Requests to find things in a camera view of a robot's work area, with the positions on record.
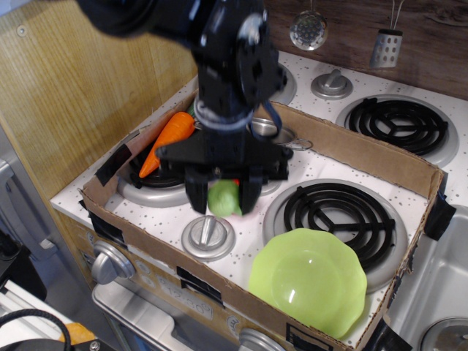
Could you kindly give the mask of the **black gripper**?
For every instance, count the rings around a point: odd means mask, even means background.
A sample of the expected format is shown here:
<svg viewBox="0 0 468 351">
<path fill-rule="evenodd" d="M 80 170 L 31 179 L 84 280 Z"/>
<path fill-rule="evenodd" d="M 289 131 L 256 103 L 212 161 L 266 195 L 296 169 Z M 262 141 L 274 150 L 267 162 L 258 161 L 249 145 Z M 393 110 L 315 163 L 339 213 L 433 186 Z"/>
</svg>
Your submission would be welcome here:
<svg viewBox="0 0 468 351">
<path fill-rule="evenodd" d="M 161 174 L 185 178 L 186 195 L 194 211 L 205 214 L 208 181 L 240 180 L 239 207 L 243 215 L 253 211 L 263 180 L 286 180 L 293 152 L 244 128 L 219 132 L 203 127 L 185 140 L 155 151 Z"/>
</svg>

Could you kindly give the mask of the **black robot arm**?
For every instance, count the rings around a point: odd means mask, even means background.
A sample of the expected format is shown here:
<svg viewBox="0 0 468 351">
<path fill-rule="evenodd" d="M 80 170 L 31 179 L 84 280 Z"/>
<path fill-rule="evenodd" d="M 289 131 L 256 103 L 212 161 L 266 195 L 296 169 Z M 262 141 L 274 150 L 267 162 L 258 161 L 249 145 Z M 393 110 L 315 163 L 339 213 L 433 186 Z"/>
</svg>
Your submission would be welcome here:
<svg viewBox="0 0 468 351">
<path fill-rule="evenodd" d="M 195 115 L 202 128 L 156 155 L 162 175 L 184 180 L 196 212 L 206 210 L 210 181 L 238 180 L 239 206 L 248 214 L 266 181 L 287 179 L 291 151 L 251 126 L 262 107 L 282 128 L 271 97 L 286 83 L 261 1 L 80 1 L 79 7 L 104 34 L 149 33 L 191 51 L 198 75 Z"/>
</svg>

